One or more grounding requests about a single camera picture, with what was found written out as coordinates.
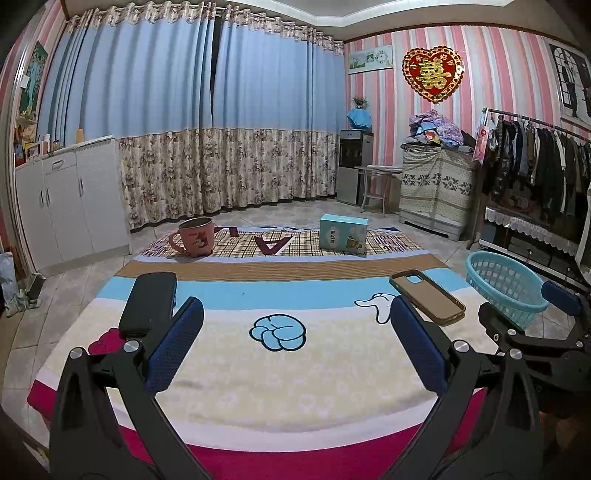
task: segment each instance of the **silver bolt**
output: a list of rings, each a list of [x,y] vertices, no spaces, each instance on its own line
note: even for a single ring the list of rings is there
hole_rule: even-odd
[[[521,353],[521,350],[518,350],[517,348],[512,348],[509,350],[509,355],[513,360],[521,360],[523,358],[523,353]]]
[[[468,345],[464,340],[456,340],[453,342],[453,347],[457,352],[460,353],[466,353],[470,349],[470,345]]]
[[[72,350],[70,350],[70,358],[72,360],[76,360],[77,358],[80,358],[83,353],[84,353],[84,350],[82,348],[80,348],[79,346],[77,346],[76,348],[73,348]]]
[[[123,350],[128,353],[135,352],[139,348],[139,342],[137,340],[130,340],[129,342],[125,342],[123,346]]]

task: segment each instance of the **brown phone case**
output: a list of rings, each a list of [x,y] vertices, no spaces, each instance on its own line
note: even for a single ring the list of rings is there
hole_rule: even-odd
[[[415,283],[410,277],[420,278]],[[390,276],[390,285],[421,310],[434,323],[446,327],[464,318],[466,306],[419,270],[407,270]]]

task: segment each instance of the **plaid pattern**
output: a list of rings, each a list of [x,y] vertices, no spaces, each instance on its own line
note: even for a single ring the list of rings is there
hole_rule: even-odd
[[[322,257],[329,255],[350,255],[334,250],[324,250],[319,247],[319,231],[306,230],[293,232],[289,229],[270,229],[265,232],[244,232],[238,229],[238,236],[232,237],[228,229],[216,232],[215,247],[211,257],[248,258],[263,257],[264,254],[255,242],[255,237],[261,237],[267,242],[280,240],[286,236],[292,240],[277,254],[282,257]],[[180,235],[174,240],[181,244]],[[423,247],[414,243],[401,232],[369,231],[366,238],[366,254],[379,255],[402,253],[422,250]],[[168,244],[168,235],[156,240],[140,255],[143,257],[178,258],[188,257],[179,254]]]

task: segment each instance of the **blue cartoon glove print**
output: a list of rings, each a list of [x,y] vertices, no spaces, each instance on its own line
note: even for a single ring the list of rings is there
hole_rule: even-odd
[[[298,319],[282,314],[258,319],[249,334],[271,352],[293,352],[306,342],[306,327]]]

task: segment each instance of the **ceiling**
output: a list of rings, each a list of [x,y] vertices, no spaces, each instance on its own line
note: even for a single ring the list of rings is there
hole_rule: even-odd
[[[91,8],[123,7],[128,2],[65,0],[71,16]],[[136,3],[147,2],[136,0]],[[218,0],[217,4],[226,5],[227,2]],[[246,0],[232,4],[313,25],[340,40],[413,25],[461,22],[527,28],[577,44],[572,32],[546,0]]]

